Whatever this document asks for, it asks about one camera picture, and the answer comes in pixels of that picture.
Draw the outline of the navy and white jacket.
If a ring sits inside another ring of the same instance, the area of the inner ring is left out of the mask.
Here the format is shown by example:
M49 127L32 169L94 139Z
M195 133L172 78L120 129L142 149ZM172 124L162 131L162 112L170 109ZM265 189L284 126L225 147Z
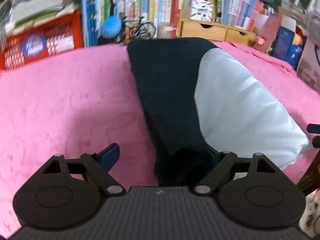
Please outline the navy and white jacket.
M280 101L231 55L202 38L136 40L131 70L156 151L160 186L194 186L221 152L292 165L309 140Z

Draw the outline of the blue carton box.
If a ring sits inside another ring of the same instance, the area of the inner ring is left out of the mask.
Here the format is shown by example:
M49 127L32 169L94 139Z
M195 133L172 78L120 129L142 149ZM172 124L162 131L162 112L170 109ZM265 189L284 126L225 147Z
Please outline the blue carton box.
M295 19L283 15L276 39L272 45L272 56L287 62L294 70L297 69L303 52L306 36Z

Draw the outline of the pink tablecloth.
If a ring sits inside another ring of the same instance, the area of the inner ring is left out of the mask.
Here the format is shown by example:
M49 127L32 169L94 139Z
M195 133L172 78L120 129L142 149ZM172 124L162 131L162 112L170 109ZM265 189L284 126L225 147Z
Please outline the pink tablecloth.
M17 190L52 155L76 159L120 145L111 174L124 187L155 186L155 152L126 48L72 50L1 72L1 235L20 224Z

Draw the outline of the pink cardboard box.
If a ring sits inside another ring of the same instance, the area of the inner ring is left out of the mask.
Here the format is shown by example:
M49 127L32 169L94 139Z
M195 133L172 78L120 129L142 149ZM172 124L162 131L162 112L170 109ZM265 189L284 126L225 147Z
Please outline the pink cardboard box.
M281 18L278 16L259 14L254 24L254 30L258 32L253 43L253 48L266 53L276 39L280 24Z

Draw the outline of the wooden drawer organizer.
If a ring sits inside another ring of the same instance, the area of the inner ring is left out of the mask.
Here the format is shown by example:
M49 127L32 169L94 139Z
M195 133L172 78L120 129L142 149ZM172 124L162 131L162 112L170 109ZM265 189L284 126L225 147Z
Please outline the wooden drawer organizer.
M221 23L203 22L181 18L177 37L199 37L210 41L226 41L251 46L256 34Z

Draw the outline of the red plastic crate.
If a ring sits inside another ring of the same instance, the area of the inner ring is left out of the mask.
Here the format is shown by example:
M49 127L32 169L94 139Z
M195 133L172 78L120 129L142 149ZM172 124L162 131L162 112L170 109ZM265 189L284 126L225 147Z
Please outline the red plastic crate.
M1 69L19 68L81 47L81 13L76 10L72 14L7 37L1 48Z

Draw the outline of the white patterned box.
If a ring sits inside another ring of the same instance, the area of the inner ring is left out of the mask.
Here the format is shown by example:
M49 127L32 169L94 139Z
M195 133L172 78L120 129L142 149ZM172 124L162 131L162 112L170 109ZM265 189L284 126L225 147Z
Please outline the white patterned box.
M214 4L204 0L184 0L182 17L203 22L214 22Z

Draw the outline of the blue plush ball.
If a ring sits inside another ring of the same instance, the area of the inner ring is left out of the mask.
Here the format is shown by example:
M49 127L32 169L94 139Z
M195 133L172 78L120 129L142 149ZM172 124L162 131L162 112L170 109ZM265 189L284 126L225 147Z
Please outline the blue plush ball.
M121 31L121 18L117 15L113 15L104 20L101 26L100 35L103 38L115 38Z

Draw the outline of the clear jar with pink lid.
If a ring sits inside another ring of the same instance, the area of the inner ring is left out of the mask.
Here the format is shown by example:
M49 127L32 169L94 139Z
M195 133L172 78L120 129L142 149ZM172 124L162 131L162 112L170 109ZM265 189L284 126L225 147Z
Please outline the clear jar with pink lid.
M158 25L158 38L170 39L175 37L175 28L170 22L162 22Z

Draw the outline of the miniature black bicycle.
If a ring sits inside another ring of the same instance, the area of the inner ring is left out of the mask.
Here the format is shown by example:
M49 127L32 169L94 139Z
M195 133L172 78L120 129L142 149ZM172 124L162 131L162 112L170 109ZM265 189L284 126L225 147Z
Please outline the miniature black bicycle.
M156 35L156 27L151 21L145 21L144 16L130 20L127 16L121 18L121 29L116 35L115 43L124 44L131 40L150 40Z

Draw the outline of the stack of papers and booklets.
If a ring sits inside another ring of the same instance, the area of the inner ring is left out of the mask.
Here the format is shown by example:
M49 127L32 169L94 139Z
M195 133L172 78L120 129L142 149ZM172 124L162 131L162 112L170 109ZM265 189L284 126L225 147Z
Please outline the stack of papers and booklets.
M7 37L73 14L80 8L80 0L2 0L1 47Z

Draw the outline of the row of upright books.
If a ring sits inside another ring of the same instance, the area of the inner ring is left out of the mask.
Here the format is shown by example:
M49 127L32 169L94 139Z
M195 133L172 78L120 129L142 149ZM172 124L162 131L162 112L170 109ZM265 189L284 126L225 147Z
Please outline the row of upright books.
M274 15L274 9L264 0L204 0L214 4L214 23L237 27L253 32L259 14ZM103 38L101 26L108 17L127 16L130 20L144 16L156 27L170 22L177 37L179 20L182 17L184 0L81 0L81 26L84 46L91 47L107 42L115 43L115 38Z

